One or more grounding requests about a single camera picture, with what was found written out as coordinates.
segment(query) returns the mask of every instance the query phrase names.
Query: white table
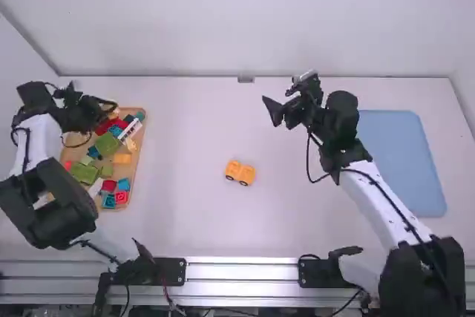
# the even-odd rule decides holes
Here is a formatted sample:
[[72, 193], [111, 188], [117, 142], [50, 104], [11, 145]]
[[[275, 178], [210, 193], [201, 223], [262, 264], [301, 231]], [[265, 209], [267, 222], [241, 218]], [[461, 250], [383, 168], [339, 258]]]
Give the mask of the white table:
[[[133, 236], [155, 255], [187, 257], [192, 263], [188, 280], [172, 289], [179, 302], [337, 307], [352, 294], [302, 290], [296, 283], [299, 255], [325, 256], [348, 245], [378, 249], [379, 242], [331, 180], [308, 183], [304, 128], [272, 127], [261, 96], [283, 102], [289, 78], [257, 78], [253, 84], [235, 78], [79, 81], [86, 93], [147, 111], [132, 201], [124, 211], [101, 214], [98, 225], [126, 252], [134, 251]], [[454, 236], [466, 259], [475, 260], [470, 229], [475, 143], [449, 80], [328, 78], [322, 87], [326, 94], [354, 93], [361, 109], [406, 109], [420, 116], [448, 204], [443, 218], [423, 221], [437, 235]], [[245, 188], [224, 179], [232, 158], [257, 169], [254, 185]], [[311, 171], [314, 177], [322, 174], [316, 160]], [[0, 284], [0, 292], [7, 293], [0, 302], [93, 301], [104, 270], [93, 252], [35, 250], [4, 218], [0, 242], [0, 270], [11, 277]], [[469, 269], [468, 280], [475, 281], [472, 275]], [[111, 292], [111, 302], [125, 302], [123, 288]], [[159, 287], [133, 287], [132, 293], [132, 304], [164, 303]], [[475, 304], [471, 284], [468, 300]]]

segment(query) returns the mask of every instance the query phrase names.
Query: cable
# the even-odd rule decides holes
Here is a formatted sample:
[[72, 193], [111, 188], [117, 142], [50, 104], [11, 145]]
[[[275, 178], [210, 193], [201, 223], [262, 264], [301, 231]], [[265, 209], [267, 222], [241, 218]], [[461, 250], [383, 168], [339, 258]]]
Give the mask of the cable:
[[18, 143], [13, 138], [13, 135], [17, 131], [24, 131], [25, 134], [26, 134], [26, 137], [27, 137], [26, 143], [24, 145], [24, 157], [23, 157], [22, 175], [20, 177], [20, 181], [22, 182], [23, 195], [30, 201], [31, 204], [33, 204], [33, 199], [30, 197], [30, 193], [28, 191], [27, 179], [25, 177], [25, 173], [27, 171], [28, 163], [30, 162], [29, 153], [30, 153], [31, 130], [29, 128], [22, 128], [21, 126], [17, 126], [16, 128], [13, 128], [12, 131], [10, 132], [10, 139], [13, 141], [13, 144], [15, 144], [15, 146], [18, 146]]
[[177, 304], [175, 304], [174, 301], [171, 299], [170, 295], [168, 294], [168, 288], [166, 286], [165, 278], [162, 278], [162, 287], [163, 287], [163, 295], [165, 296], [166, 301], [168, 302], [168, 307], [170, 311], [177, 311], [180, 315], [186, 317], [185, 310], [180, 308]]
[[309, 136], [307, 138], [307, 178], [309, 179], [310, 183], [317, 183], [317, 182], [320, 182], [322, 181], [324, 178], [330, 176], [330, 174], [324, 174], [323, 176], [320, 176], [319, 178], [317, 178], [316, 180], [312, 180], [312, 178], [310, 177], [310, 170], [309, 170], [309, 147], [310, 147], [310, 137], [311, 137], [311, 133], [309, 133]]
[[50, 85], [51, 87], [54, 88], [55, 91], [57, 91], [57, 90], [59, 89], [57, 85], [54, 85], [54, 84], [51, 83], [51, 82], [43, 82], [43, 83], [45, 83], [46, 85]]
[[233, 310], [232, 308], [226, 308], [226, 307], [216, 307], [213, 308], [213, 310], [219, 310], [219, 311], [227, 311], [227, 312], [232, 312], [232, 313], [239, 313], [243, 316], [249, 316], [249, 317], [259, 317], [258, 314], [256, 313], [249, 313], [249, 312], [244, 312], [244, 311], [239, 311], [239, 310]]
[[131, 291], [130, 289], [128, 288], [128, 284], [124, 285], [125, 286], [125, 289], [127, 290], [127, 301], [125, 303], [125, 307], [124, 307], [124, 310], [122, 311], [122, 313], [120, 314], [120, 317], [124, 317], [125, 315], [125, 311], [128, 309], [128, 304], [130, 303], [131, 301]]
[[336, 316], [338, 315], [341, 311], [343, 311], [345, 308], [347, 308], [353, 301], [355, 301], [355, 298], [361, 293], [363, 292], [363, 289], [360, 289], [358, 291], [356, 291], [355, 295], [353, 295], [343, 306], [341, 306], [340, 308], [338, 308], [335, 312], [329, 314], [328, 316], [325, 316], [325, 317], [333, 317], [333, 316]]
[[315, 255], [315, 254], [303, 254], [303, 255], [298, 259], [298, 261], [300, 262], [300, 260], [302, 260], [303, 258], [314, 258], [315, 260], [321, 260], [318, 255]]
[[82, 142], [80, 144], [69, 146], [69, 145], [66, 145], [65, 138], [61, 135], [61, 143], [65, 148], [80, 148], [81, 146], [86, 145], [87, 143], [89, 143], [89, 140], [91, 140], [91, 138], [92, 138], [92, 131], [88, 131], [88, 138], [84, 142]]

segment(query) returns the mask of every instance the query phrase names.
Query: white robotic arm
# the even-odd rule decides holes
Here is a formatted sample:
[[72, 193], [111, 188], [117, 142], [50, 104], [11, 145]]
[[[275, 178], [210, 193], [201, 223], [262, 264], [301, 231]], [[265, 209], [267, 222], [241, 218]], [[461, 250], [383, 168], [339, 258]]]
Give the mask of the white robotic arm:
[[[373, 178], [388, 197], [372, 183], [363, 172]], [[379, 280], [390, 251], [398, 249], [404, 241], [411, 246], [421, 241], [432, 241], [431, 230], [418, 220], [401, 202], [393, 190], [385, 183], [376, 164], [366, 160], [351, 163], [340, 173], [340, 187], [355, 201], [360, 212], [366, 217], [378, 235], [385, 255], [380, 252], [364, 250], [360, 254], [343, 255], [339, 259], [341, 275], [345, 281], [363, 287], [372, 297], [378, 298]], [[407, 229], [406, 220], [410, 221], [421, 241], [411, 230]]]
[[383, 246], [382, 254], [357, 246], [337, 249], [327, 261], [313, 261], [322, 273], [312, 278], [321, 279], [319, 287], [325, 287], [329, 276], [360, 286], [379, 300], [382, 316], [460, 316], [465, 311], [462, 247], [452, 237], [436, 237], [385, 183], [356, 138], [358, 99], [336, 91], [323, 106], [315, 72], [292, 82], [286, 97], [298, 95], [287, 103], [263, 97], [272, 123], [284, 121], [289, 130], [300, 124], [307, 128], [323, 170], [356, 202]]

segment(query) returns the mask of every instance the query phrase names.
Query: wooden board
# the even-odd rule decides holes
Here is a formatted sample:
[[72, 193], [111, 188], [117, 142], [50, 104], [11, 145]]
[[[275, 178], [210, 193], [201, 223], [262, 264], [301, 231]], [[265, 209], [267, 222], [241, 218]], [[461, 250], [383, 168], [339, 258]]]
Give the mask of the wooden board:
[[[93, 197], [94, 201], [96, 202], [96, 206], [98, 210], [103, 211], [103, 212], [119, 211], [121, 209], [126, 208], [127, 205], [130, 203], [132, 199], [132, 189], [134, 188], [135, 171], [137, 170], [137, 164], [139, 163], [140, 149], [142, 148], [143, 136], [145, 134], [145, 127], [147, 125], [147, 113], [145, 112], [143, 108], [127, 107], [127, 108], [119, 108], [119, 110], [120, 110], [119, 112], [120, 119], [123, 119], [127, 114], [135, 115], [138, 111], [141, 111], [145, 114], [145, 119], [142, 122], [142, 128], [133, 137], [133, 141], [137, 144], [137, 150], [135, 152], [130, 152], [125, 145], [122, 145], [122, 147], [116, 151], [116, 153], [118, 154], [130, 153], [132, 155], [130, 164], [112, 163], [113, 156], [104, 157], [104, 159], [102, 160], [95, 160], [91, 163], [91, 165], [96, 166], [98, 169], [100, 169], [105, 163], [110, 163], [114, 167], [114, 173], [112, 177], [107, 178], [106, 180], [118, 181], [121, 178], [128, 178], [131, 183], [131, 190], [128, 193], [127, 204], [121, 205], [115, 209], [103, 209], [102, 198], [99, 195], [97, 195], [96, 197]], [[64, 165], [67, 161], [72, 161], [73, 163], [76, 161], [80, 161], [88, 153], [88, 148], [96, 142], [97, 137], [98, 136], [95, 133], [93, 133], [92, 138], [89, 140], [87, 144], [80, 146], [78, 148], [64, 148], [61, 152], [61, 157], [59, 159], [61, 164]], [[70, 133], [65, 139], [65, 144], [66, 146], [74, 146], [74, 145], [84, 142], [85, 139], [87, 139], [87, 137], [84, 137], [81, 134]], [[90, 187], [85, 184], [83, 184], [83, 186], [86, 189], [89, 189]]]

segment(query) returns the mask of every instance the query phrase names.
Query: robotic arm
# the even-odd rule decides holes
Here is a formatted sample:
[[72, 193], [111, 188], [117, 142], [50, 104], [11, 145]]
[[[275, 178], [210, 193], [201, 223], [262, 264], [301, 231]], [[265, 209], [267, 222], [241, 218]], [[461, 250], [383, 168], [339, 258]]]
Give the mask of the robotic arm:
[[[34, 247], [67, 249], [73, 239], [96, 229], [98, 213], [88, 192], [53, 154], [63, 133], [91, 134], [117, 104], [75, 91], [72, 83], [56, 88], [53, 96], [44, 82], [25, 83], [17, 91], [24, 103], [12, 122], [18, 149], [10, 176], [0, 182], [0, 208]], [[63, 107], [53, 98], [63, 99]], [[38, 207], [39, 195], [48, 192], [54, 200]]]
[[317, 146], [320, 163], [336, 185], [356, 202], [385, 251], [369, 259], [362, 248], [338, 256], [343, 279], [379, 300], [383, 316], [460, 316], [465, 311], [462, 247], [438, 238], [385, 183], [370, 153], [356, 138], [358, 99], [346, 91], [327, 97], [314, 72], [292, 78], [285, 104], [263, 97], [274, 126], [302, 124]]

